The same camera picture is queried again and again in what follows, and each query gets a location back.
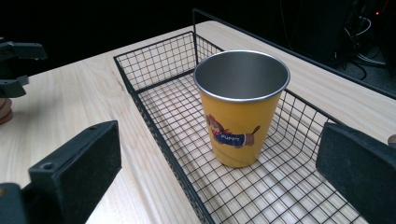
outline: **light wood surface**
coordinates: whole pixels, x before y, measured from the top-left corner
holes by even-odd
[[[187,197],[125,89],[113,57],[191,27],[114,49],[29,78],[0,125],[0,183],[30,182],[27,170],[87,127],[116,119],[122,169],[89,223],[198,223]],[[223,49],[272,54],[290,69],[289,89],[345,124],[386,143],[396,133],[396,103],[379,93],[263,44],[217,22],[197,34]]]

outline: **wire basket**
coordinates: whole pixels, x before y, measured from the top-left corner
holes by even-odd
[[[258,160],[216,160],[193,69],[222,49],[194,32],[114,57],[124,83],[203,223],[366,223],[316,170],[326,113],[282,92]]]

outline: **dark background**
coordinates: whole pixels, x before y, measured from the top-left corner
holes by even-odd
[[[46,60],[7,60],[14,77],[31,76],[190,26],[194,7],[285,48],[289,48],[292,43],[298,51],[299,45],[304,44],[303,40],[309,44],[309,38],[318,39],[319,35],[322,35],[321,39],[330,38],[323,32],[330,32],[331,28],[337,31],[332,37],[333,44],[336,44],[342,26],[329,22],[344,22],[350,4],[361,1],[366,2],[14,0],[3,2],[0,6],[0,37],[4,38],[3,41],[42,44],[48,54]],[[329,10],[323,13],[318,8]],[[312,30],[309,25],[316,25],[316,30]],[[318,48],[325,46],[328,45],[320,44]],[[320,60],[309,52],[306,55]]]

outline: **cup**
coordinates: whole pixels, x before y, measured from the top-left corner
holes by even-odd
[[[203,59],[193,77],[216,158],[230,167],[256,161],[289,68],[262,52],[228,50]]]

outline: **table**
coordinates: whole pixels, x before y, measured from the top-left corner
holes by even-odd
[[[134,101],[113,57],[190,31],[191,27],[70,63],[29,78],[12,99],[14,118],[0,126],[0,183],[30,182],[28,168],[89,126],[119,122],[122,169],[88,223],[199,223]],[[222,49],[272,54],[290,69],[289,90],[352,128],[386,143],[396,102],[215,21],[197,33]]]

